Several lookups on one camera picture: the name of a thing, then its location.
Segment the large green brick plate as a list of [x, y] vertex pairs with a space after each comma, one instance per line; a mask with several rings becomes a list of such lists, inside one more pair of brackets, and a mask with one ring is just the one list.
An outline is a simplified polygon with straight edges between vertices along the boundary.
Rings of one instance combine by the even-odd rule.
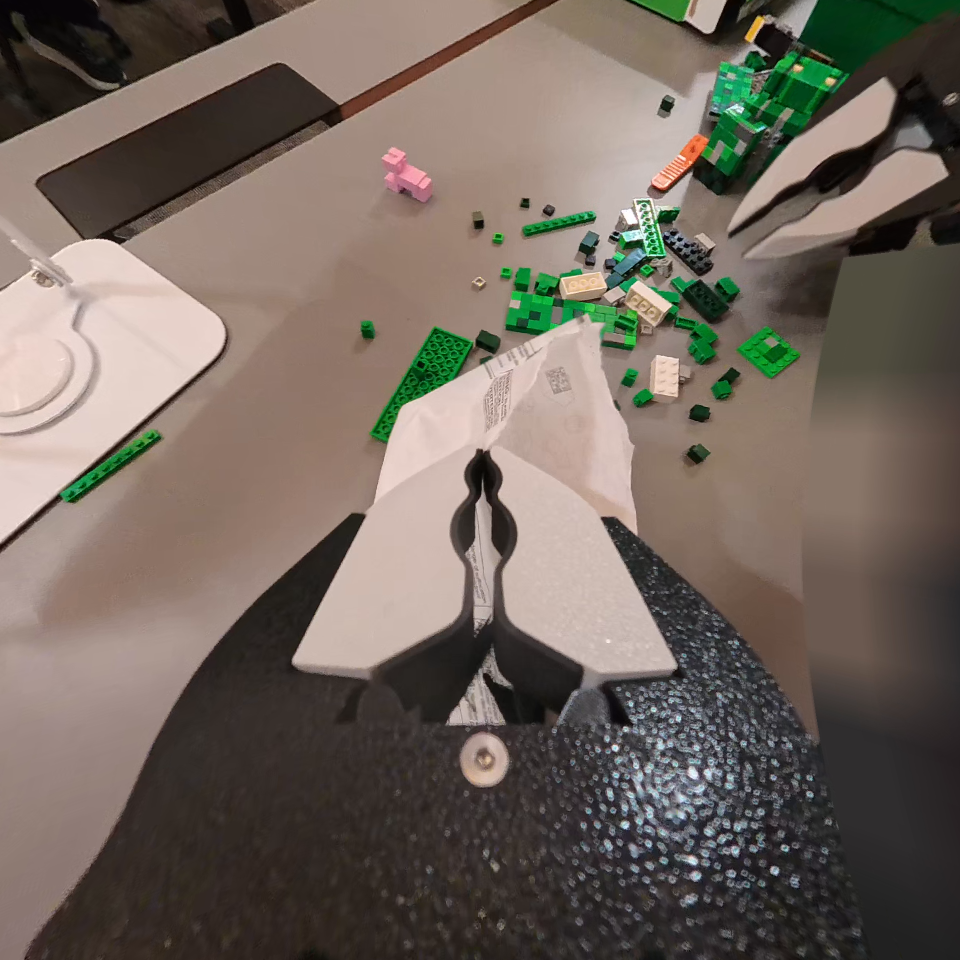
[[433, 326], [378, 416], [369, 436], [388, 443], [404, 405], [414, 402], [456, 378], [474, 342], [449, 330]]

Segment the orange brick separator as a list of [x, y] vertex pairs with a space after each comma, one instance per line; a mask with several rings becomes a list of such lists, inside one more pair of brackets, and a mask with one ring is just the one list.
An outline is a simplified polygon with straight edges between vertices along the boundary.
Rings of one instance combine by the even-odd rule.
[[702, 134], [692, 136], [678, 154], [652, 177], [650, 186], [661, 194], [677, 186], [701, 158], [709, 142], [710, 138]]

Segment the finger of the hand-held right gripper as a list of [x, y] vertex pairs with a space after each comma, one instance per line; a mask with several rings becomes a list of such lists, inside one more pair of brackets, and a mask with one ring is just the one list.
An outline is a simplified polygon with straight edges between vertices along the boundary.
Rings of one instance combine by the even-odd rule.
[[858, 234], [897, 213], [930, 212], [949, 185], [951, 171], [932, 150], [894, 150], [846, 193], [823, 199], [797, 219], [777, 227], [743, 251], [748, 260], [790, 258], [848, 245]]
[[887, 78], [881, 78], [850, 102], [807, 128], [777, 157], [750, 188], [731, 218], [727, 234], [737, 236], [766, 220], [792, 198], [822, 186], [826, 174], [838, 164], [853, 162], [867, 174], [877, 166], [868, 154], [894, 130], [901, 97]]

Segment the green square brick plate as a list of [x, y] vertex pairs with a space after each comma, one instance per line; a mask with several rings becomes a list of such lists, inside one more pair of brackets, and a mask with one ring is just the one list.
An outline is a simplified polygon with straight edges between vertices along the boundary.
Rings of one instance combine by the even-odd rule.
[[800, 358], [799, 351], [770, 326], [764, 326], [736, 348], [736, 352], [762, 373], [775, 378]]

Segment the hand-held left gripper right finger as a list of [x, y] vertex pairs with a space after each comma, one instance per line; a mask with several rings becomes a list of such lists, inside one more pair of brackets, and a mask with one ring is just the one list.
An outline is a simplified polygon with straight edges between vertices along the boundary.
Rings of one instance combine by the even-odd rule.
[[499, 561], [492, 649], [513, 691], [560, 714], [579, 690], [662, 680], [678, 663], [599, 513], [504, 449], [484, 492]]

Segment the long green brick strip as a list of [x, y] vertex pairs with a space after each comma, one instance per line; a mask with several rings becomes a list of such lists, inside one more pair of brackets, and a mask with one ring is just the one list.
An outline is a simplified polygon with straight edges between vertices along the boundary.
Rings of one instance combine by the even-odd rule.
[[534, 236], [553, 234], [573, 228], [580, 228], [582, 226], [592, 224], [595, 221], [595, 211], [585, 210], [574, 214], [567, 214], [560, 217], [524, 224], [521, 228], [521, 232], [525, 238], [531, 238]]
[[87, 473], [80, 476], [71, 485], [66, 486], [58, 494], [65, 503], [76, 503], [90, 492], [101, 486], [126, 466], [152, 449], [163, 440], [157, 430], [149, 430], [141, 434], [129, 444], [123, 446], [111, 456], [92, 467]]

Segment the green storage bin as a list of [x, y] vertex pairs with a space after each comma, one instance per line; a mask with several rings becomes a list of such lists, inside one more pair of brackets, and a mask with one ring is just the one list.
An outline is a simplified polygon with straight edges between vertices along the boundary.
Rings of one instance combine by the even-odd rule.
[[824, 55], [846, 74], [853, 74], [921, 23], [888, 2], [818, 1], [799, 42]]

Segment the torn white paper bag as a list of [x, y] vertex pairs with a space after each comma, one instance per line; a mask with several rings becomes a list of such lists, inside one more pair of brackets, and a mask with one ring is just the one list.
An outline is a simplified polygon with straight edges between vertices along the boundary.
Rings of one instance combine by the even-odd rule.
[[[504, 449], [580, 495], [603, 518], [636, 524], [631, 492], [633, 445], [617, 414], [599, 358], [598, 324], [571, 321], [524, 345], [531, 353], [493, 373], [465, 378], [407, 404], [393, 430], [376, 498], [457, 450]], [[498, 555], [486, 570], [492, 636], [494, 578], [500, 559], [492, 537], [491, 506], [484, 491], [475, 507], [489, 507], [489, 543]]]

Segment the green brick creeper model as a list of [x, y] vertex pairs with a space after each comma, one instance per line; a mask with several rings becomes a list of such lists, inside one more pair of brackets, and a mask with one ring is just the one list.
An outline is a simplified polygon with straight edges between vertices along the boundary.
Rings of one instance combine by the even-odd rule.
[[765, 72], [761, 86], [718, 116], [696, 159], [692, 177], [722, 195], [752, 170], [754, 183], [797, 138], [849, 74], [819, 59], [791, 52]]

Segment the grey desk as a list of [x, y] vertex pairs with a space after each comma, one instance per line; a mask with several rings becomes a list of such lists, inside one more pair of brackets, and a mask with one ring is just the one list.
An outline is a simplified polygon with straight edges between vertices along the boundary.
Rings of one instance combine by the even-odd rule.
[[[743, 34], [556, 2], [128, 242], [228, 343], [155, 449], [2, 551], [2, 958], [99, 854], [212, 647], [370, 504], [369, 432], [427, 332], [503, 334], [502, 268], [577, 266], [585, 227], [522, 235], [545, 204], [594, 210], [607, 250]], [[385, 185], [394, 147], [428, 201]]]
[[2, 215], [43, 250], [80, 238], [44, 174], [273, 64], [344, 106], [436, 55], [459, 55], [550, 2], [313, 2], [2, 143]]

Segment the pile of loose toy bricks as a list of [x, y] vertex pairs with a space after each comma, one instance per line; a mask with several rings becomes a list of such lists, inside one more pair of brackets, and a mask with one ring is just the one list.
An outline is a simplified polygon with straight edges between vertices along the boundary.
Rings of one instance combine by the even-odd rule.
[[[534, 272], [531, 268], [503, 268], [500, 271], [501, 279], [511, 283], [507, 309], [516, 292], [562, 299], [559, 293], [560, 278], [565, 275], [599, 271], [606, 279], [606, 293], [591, 300], [590, 303], [612, 306], [618, 311], [630, 311], [638, 317], [636, 312], [626, 309], [623, 302], [629, 287], [636, 281], [642, 281], [666, 294], [666, 297], [676, 305], [676, 311], [672, 311], [669, 317], [653, 329], [640, 326], [636, 344], [642, 336], [652, 335], [660, 327], [673, 326], [686, 332], [690, 356], [695, 363], [704, 365], [712, 361], [715, 356], [714, 345], [717, 336], [713, 324], [725, 317], [730, 306], [739, 296], [740, 288], [728, 276], [722, 276], [712, 283], [706, 282], [708, 273], [703, 276], [695, 275], [667, 249], [665, 258], [649, 257], [642, 246], [642, 234], [639, 231], [633, 201], [618, 214], [616, 226], [606, 241], [610, 251], [603, 261], [598, 259], [598, 254], [601, 252], [601, 237], [596, 231], [588, 229], [578, 244], [578, 264], [570, 270], [551, 273]], [[676, 229], [673, 224], [680, 212], [678, 207], [661, 206], [655, 201], [654, 203], [658, 211], [660, 230]], [[694, 240], [700, 242], [711, 254], [713, 247], [705, 235]]]

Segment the dark blue brick plate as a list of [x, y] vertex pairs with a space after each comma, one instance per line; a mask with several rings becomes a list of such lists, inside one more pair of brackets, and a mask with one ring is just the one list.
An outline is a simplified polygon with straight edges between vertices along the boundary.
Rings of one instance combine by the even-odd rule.
[[662, 230], [661, 237], [666, 250], [695, 276], [702, 277], [714, 269], [714, 261], [707, 249], [700, 242], [687, 238], [677, 228]]

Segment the green patchwork brick panel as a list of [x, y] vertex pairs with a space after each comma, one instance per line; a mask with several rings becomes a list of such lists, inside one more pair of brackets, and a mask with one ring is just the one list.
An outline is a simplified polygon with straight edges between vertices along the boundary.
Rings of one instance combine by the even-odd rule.
[[505, 319], [506, 330], [539, 335], [585, 317], [601, 328], [601, 346], [632, 351], [641, 334], [634, 312], [589, 301], [565, 300], [541, 294], [513, 293]]

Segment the green holed beam brick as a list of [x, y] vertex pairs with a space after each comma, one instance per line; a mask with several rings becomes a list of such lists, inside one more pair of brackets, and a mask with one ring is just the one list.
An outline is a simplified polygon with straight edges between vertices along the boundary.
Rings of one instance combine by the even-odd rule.
[[648, 197], [635, 198], [632, 205], [638, 230], [642, 234], [641, 243], [645, 254], [653, 259], [665, 258], [666, 246], [659, 223], [659, 211], [654, 200]]

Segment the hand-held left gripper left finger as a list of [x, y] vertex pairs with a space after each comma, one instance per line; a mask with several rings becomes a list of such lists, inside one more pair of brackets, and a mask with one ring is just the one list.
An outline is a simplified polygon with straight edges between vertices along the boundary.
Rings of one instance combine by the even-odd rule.
[[296, 648], [305, 672], [392, 690], [405, 713], [446, 724], [492, 645], [475, 629], [475, 507], [486, 456], [457, 450], [366, 512]]

